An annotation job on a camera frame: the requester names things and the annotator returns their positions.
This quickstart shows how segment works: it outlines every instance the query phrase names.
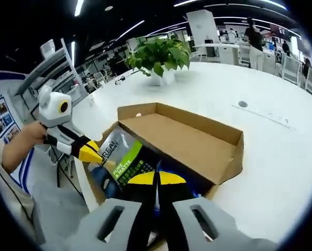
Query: green leaves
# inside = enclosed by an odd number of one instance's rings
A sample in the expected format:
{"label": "green leaves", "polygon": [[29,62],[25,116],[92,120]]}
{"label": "green leaves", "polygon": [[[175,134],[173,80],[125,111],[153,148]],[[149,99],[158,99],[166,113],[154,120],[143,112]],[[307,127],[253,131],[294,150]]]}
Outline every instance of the green leaves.
{"label": "green leaves", "polygon": [[154,64],[154,72],[159,75],[160,77],[163,77],[163,72],[164,72],[164,69],[162,68],[162,65],[160,62],[156,62]]}
{"label": "green leaves", "polygon": [[140,43],[136,52],[129,56],[125,63],[133,69],[137,67],[144,75],[150,76],[146,71],[154,72],[163,76],[164,68],[169,71],[182,69],[185,65],[190,67],[190,48],[188,44],[179,39],[155,39]]}

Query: black ceiling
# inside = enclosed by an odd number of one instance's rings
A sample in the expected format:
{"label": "black ceiling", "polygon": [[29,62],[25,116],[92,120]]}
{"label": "black ceiling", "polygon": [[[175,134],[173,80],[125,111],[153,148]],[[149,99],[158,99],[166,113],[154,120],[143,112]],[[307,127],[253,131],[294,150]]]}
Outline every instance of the black ceiling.
{"label": "black ceiling", "polygon": [[[0,69],[29,73],[42,60],[40,46],[49,39],[54,39],[59,48],[61,38],[66,43],[76,41],[77,66],[88,56],[101,53],[111,40],[142,20],[145,20],[142,25],[119,39],[112,47],[124,44],[129,38],[184,22],[183,16],[187,12],[202,9],[206,5],[228,4],[205,7],[215,17],[251,16],[286,28],[299,28],[290,12],[260,0],[200,0],[180,7],[173,6],[183,1],[84,0],[78,17],[74,17],[77,0],[23,0],[13,6],[6,3],[0,9]],[[106,12],[107,6],[114,8]],[[240,21],[216,19],[216,24]],[[101,41],[105,41],[103,46],[89,52],[91,46]]]}

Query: white flower pot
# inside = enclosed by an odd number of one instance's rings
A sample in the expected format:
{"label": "white flower pot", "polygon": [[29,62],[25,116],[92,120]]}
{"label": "white flower pot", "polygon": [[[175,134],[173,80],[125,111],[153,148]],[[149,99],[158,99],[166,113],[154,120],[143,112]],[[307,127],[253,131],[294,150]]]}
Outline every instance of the white flower pot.
{"label": "white flower pot", "polygon": [[156,85],[163,86],[163,85],[170,85],[175,82],[175,70],[170,69],[168,71],[167,68],[163,65],[162,68],[164,69],[163,77],[157,75],[154,70],[152,69],[150,72],[151,78]]}

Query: cardboard box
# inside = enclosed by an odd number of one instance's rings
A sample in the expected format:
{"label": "cardboard box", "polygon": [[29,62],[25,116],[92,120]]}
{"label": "cardboard box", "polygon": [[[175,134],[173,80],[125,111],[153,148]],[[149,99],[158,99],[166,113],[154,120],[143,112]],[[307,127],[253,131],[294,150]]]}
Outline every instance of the cardboard box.
{"label": "cardboard box", "polygon": [[[210,180],[214,185],[205,195],[208,199],[220,184],[242,171],[243,132],[218,121],[160,103],[119,107],[118,121],[103,132],[99,146],[117,125],[144,145]],[[83,166],[93,194],[102,204],[105,195],[88,172],[88,163]]]}

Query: green label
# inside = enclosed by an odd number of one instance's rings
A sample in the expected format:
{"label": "green label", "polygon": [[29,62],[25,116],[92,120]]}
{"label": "green label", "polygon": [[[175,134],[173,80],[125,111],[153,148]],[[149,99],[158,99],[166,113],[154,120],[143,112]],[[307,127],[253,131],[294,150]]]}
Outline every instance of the green label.
{"label": "green label", "polygon": [[113,171],[112,176],[115,179],[118,179],[128,169],[130,164],[133,162],[133,160],[136,158],[136,156],[140,152],[141,148],[142,148],[142,143],[139,141],[136,141],[132,149],[124,156],[120,164]]}

